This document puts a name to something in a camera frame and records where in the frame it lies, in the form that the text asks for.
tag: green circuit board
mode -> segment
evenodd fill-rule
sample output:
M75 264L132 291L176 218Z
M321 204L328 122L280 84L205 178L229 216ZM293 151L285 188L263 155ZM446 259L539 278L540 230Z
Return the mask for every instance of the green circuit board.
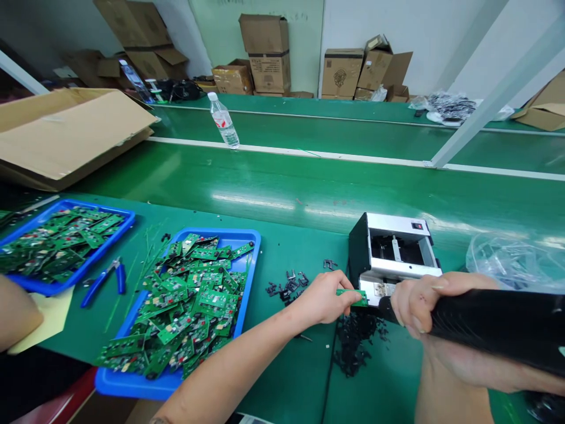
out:
M0 248L0 273L65 282L118 229L124 217L75 206Z
M341 293L344 292L358 292L361 293L362 298L359 302L355 302L354 304L352 304L351 306L361 306L361 307L368 307L369 306L369 302L367 300L367 294L365 293L364 290L344 290L344 289L337 289L336 294L339 296Z
M247 282L246 272L230 273L231 261L254 246L219 249L220 241L189 234L171 243L142 280L148 293L131 335L110 340L95 364L150 380L182 368L186 378L229 343Z

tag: black handle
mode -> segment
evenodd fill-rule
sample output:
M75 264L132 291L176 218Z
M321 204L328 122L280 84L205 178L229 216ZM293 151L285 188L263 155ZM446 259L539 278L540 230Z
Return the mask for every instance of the black handle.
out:
M390 297L378 309L398 324ZM437 302L430 334L565 377L563 309L562 295L470 290Z

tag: tattoo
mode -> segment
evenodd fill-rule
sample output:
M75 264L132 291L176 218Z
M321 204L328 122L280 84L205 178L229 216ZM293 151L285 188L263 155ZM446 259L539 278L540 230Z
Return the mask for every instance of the tattoo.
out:
M155 417L149 421L149 424L171 424L171 422L167 418Z

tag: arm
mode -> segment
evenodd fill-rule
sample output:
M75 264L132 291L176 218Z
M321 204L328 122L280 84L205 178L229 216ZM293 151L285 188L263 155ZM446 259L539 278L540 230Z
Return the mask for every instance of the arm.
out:
M425 352L416 423L493 423L487 389L565 394L565 379L427 334L433 325L431 311L441 296L497 288L489 277L457 272L397 284L391 297L394 313Z
M0 352L15 345L43 322L43 315L19 285L0 275Z
M182 383L152 424L224 423L262 372L297 334L331 323L361 300L342 271L320 274L290 306L224 346Z

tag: yellow paper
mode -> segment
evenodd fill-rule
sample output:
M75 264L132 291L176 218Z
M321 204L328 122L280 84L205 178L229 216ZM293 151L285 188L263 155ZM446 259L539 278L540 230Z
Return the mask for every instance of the yellow paper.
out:
M24 339L8 349L10 355L17 355L38 343L49 339L65 328L65 321L71 306L72 291L75 287L70 287L57 296L45 297L39 293L31 293L37 308L43 314L43 323Z

